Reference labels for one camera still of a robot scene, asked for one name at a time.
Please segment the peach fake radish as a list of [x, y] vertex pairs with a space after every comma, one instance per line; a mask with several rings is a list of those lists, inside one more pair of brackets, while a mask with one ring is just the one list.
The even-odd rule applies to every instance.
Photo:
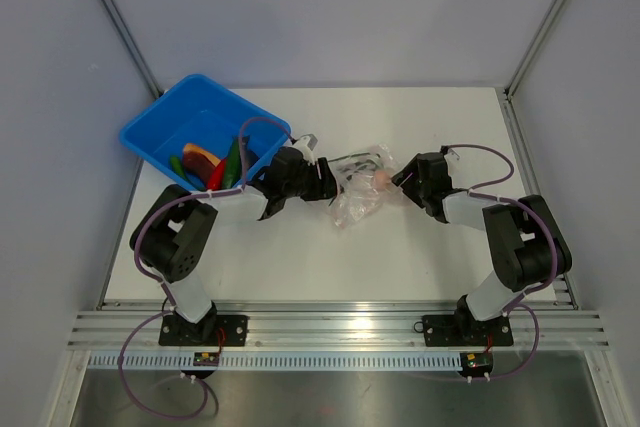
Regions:
[[377, 190], [384, 190], [391, 184], [391, 177], [384, 170], [377, 170], [373, 175], [373, 186]]

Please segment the green fake cucumber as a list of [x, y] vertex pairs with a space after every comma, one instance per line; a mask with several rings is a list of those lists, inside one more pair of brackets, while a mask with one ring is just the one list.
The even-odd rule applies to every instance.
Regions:
[[235, 137], [226, 157], [221, 187], [223, 189], [231, 189], [234, 187], [241, 177], [241, 170], [240, 142], [239, 138]]

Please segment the clear zip top bag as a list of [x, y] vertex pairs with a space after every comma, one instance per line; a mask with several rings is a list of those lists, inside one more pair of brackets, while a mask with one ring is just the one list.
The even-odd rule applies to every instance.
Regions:
[[391, 178], [398, 163], [385, 144], [362, 148], [328, 161], [339, 194], [327, 204], [334, 224], [347, 228], [385, 205], [404, 206], [407, 201]]

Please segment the red fake pepper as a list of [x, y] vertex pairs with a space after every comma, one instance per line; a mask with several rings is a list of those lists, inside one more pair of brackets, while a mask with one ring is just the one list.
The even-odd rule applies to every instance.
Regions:
[[221, 189], [224, 173], [226, 169], [227, 159], [222, 159], [219, 164], [214, 168], [211, 176], [209, 177], [206, 188], [210, 191], [217, 191]]

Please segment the orange red fake papaya slice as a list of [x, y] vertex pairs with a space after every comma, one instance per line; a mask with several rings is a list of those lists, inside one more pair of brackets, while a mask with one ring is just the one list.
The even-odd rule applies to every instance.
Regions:
[[187, 143], [182, 151], [182, 165], [186, 172], [206, 184], [213, 175], [221, 159], [202, 147]]

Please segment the small green fake pepper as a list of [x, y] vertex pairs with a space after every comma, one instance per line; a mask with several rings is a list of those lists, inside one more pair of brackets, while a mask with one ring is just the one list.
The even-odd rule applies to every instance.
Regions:
[[172, 155], [169, 158], [169, 165], [171, 170], [179, 176], [181, 179], [188, 181], [188, 176], [184, 170], [183, 164], [181, 162], [181, 158], [175, 155]]

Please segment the grey fake fish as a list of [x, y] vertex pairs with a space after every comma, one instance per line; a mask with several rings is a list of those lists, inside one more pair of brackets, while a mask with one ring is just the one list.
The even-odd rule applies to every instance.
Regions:
[[250, 137], [243, 136], [241, 141], [241, 166], [243, 167], [245, 172], [249, 172], [249, 170], [256, 164], [259, 160], [259, 155], [255, 153], [249, 147]]

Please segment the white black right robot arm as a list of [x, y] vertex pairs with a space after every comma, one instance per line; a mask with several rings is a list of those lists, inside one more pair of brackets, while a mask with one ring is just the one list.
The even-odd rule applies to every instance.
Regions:
[[[491, 153], [506, 163], [508, 171], [497, 179], [456, 188], [446, 160], [456, 148]], [[493, 148], [453, 144], [437, 153], [414, 156], [392, 177], [392, 183], [431, 218], [486, 234], [492, 272], [462, 296], [449, 315], [456, 336], [466, 343], [478, 342], [519, 301], [547, 288], [572, 267], [571, 252], [542, 196], [512, 199], [480, 191], [509, 180], [514, 173], [511, 160]]]

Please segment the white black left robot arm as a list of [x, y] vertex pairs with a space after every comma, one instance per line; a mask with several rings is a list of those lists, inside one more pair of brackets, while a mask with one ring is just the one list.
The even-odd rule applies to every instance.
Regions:
[[166, 187], [130, 237], [134, 264], [165, 293], [162, 346], [218, 345], [239, 317], [221, 317], [196, 272], [211, 231], [217, 224], [263, 221], [279, 213], [291, 198], [305, 202], [333, 200], [339, 183], [325, 157], [313, 156], [299, 143], [278, 150], [271, 163], [243, 186], [191, 192]]

